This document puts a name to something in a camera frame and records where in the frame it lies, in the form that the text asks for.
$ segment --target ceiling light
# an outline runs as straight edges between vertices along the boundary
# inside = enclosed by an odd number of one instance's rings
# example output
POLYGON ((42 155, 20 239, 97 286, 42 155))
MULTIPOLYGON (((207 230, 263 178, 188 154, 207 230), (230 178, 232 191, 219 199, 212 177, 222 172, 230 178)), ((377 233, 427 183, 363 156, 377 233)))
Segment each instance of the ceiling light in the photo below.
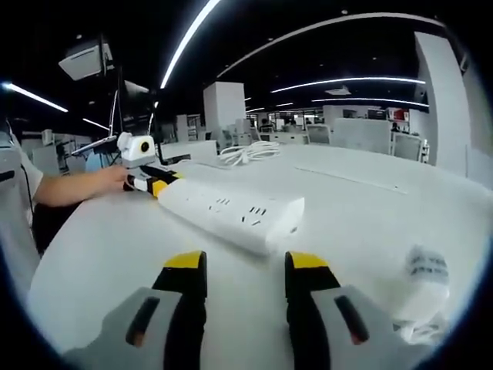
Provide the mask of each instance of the ceiling light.
POLYGON ((388 102, 388 103, 402 103, 402 104, 411 104, 414 106, 423 106, 425 108, 428 108, 428 104, 423 104, 423 103, 415 103, 415 102, 407 102, 405 100, 396 100, 396 99, 371 99, 371 98, 338 98, 338 99, 315 99, 312 100, 312 102, 336 102, 336 101, 341 101, 341 100, 372 100, 375 102, 388 102))
POLYGON ((200 27, 204 19, 211 13, 214 7, 220 2, 220 0, 209 0, 206 6, 203 7, 202 11, 198 14, 193 21, 192 25, 186 31, 186 34, 183 36, 182 41, 179 43, 178 48, 175 51, 175 55, 171 58, 171 62, 169 63, 168 69, 166 70, 166 74, 164 75, 163 81, 161 82, 161 89, 164 89, 166 84, 168 83, 169 77, 171 76, 171 72, 174 70, 176 64, 178 63, 178 59, 185 50, 186 45, 189 43, 190 39, 195 34, 196 30, 200 27))
POLYGON ((326 81, 309 82, 309 83, 304 83, 302 85, 295 85, 295 86, 285 87, 283 89, 274 90, 271 91, 271 93, 278 93, 280 91, 297 89, 298 87, 320 85, 323 83, 351 82, 351 81, 408 82, 408 83, 420 83, 420 84, 426 83, 425 81, 421 81, 419 79, 402 79, 399 77, 351 77, 349 79, 328 79, 326 81))
POLYGON ((101 127, 102 129, 105 129, 106 131, 109 131, 109 128, 108 127, 104 127, 103 125, 100 125, 99 123, 96 123, 94 121, 91 121, 90 119, 82 118, 82 121, 87 122, 87 123, 91 123, 94 126, 98 126, 98 127, 101 127))
POLYGON ((40 103, 46 104, 47 106, 51 106, 52 108, 61 110, 64 113, 68 112, 68 110, 63 108, 62 106, 58 106, 58 105, 50 102, 49 100, 43 99, 41 96, 37 96, 37 95, 33 94, 32 92, 24 90, 23 88, 18 87, 16 85, 14 85, 13 83, 2 83, 2 86, 4 89, 15 91, 16 93, 19 93, 19 94, 22 94, 24 96, 27 96, 28 98, 37 100, 40 103))

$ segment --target white table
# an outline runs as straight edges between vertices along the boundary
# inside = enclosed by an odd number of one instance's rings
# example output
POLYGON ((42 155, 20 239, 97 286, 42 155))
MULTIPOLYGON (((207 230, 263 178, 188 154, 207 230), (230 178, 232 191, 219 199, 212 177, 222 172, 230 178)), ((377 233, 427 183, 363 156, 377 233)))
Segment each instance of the white table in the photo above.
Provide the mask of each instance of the white table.
POLYGON ((414 243, 427 245, 448 262, 447 317, 466 304, 485 260, 491 192, 422 163, 329 146, 283 146, 280 157, 232 170, 191 162, 176 168, 206 182, 305 196, 304 222, 282 251, 263 259, 190 226, 144 193, 85 202, 46 251, 29 292, 32 317, 59 351, 90 343, 105 315, 138 287, 150 287, 163 262, 182 251, 201 249, 208 257, 204 369, 292 368, 285 250, 319 254, 342 284, 387 309, 405 254, 414 243))

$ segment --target white sleeve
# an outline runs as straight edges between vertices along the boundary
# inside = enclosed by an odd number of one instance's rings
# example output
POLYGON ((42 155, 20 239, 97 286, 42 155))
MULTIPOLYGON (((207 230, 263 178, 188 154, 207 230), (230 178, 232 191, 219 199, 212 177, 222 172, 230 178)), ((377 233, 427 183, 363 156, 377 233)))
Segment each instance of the white sleeve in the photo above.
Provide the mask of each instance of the white sleeve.
POLYGON ((14 144, 17 147, 20 155, 21 155, 21 163, 22 166, 25 169, 25 174, 27 175, 28 182, 29 182, 29 188, 25 187, 25 180, 22 181, 22 192, 23 192, 23 197, 28 198, 29 196, 32 198, 34 197, 34 194, 36 194, 36 191, 39 187, 39 184, 41 183, 41 180, 43 178, 43 172, 38 170, 34 164, 29 160, 27 154, 24 153, 24 150, 22 150, 21 145, 17 141, 17 138, 14 137, 14 144))

